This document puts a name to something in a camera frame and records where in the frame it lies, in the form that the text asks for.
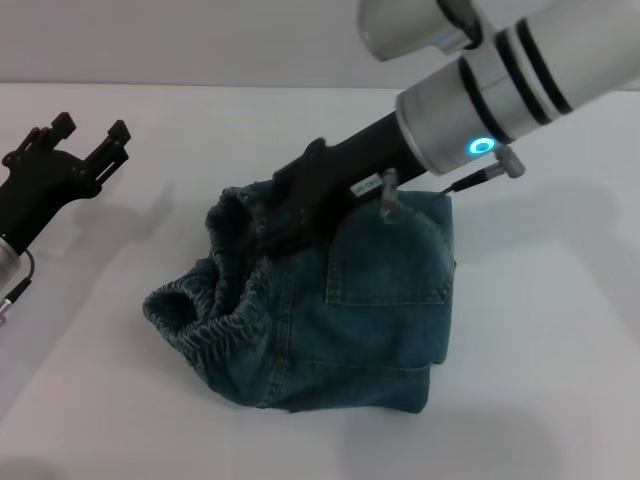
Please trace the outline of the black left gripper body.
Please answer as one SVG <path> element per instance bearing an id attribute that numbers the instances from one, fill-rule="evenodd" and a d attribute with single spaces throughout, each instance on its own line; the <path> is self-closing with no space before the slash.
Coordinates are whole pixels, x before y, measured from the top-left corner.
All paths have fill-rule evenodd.
<path id="1" fill-rule="evenodd" d="M 1 236 L 13 248 L 27 248 L 66 204 L 98 194 L 98 183 L 77 157 L 59 150 L 12 152 L 1 185 Z"/>

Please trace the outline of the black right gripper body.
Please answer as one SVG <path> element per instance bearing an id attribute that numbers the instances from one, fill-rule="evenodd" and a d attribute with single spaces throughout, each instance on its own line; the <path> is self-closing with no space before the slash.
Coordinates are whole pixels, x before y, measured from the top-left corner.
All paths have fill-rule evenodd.
<path id="1" fill-rule="evenodd" d="M 296 236 L 317 236 L 333 229 L 360 202 L 351 187 L 393 169 L 406 183 L 426 172 L 401 132 L 394 112 L 336 145 L 322 138 L 278 170 L 276 196 L 289 210 L 284 227 Z"/>

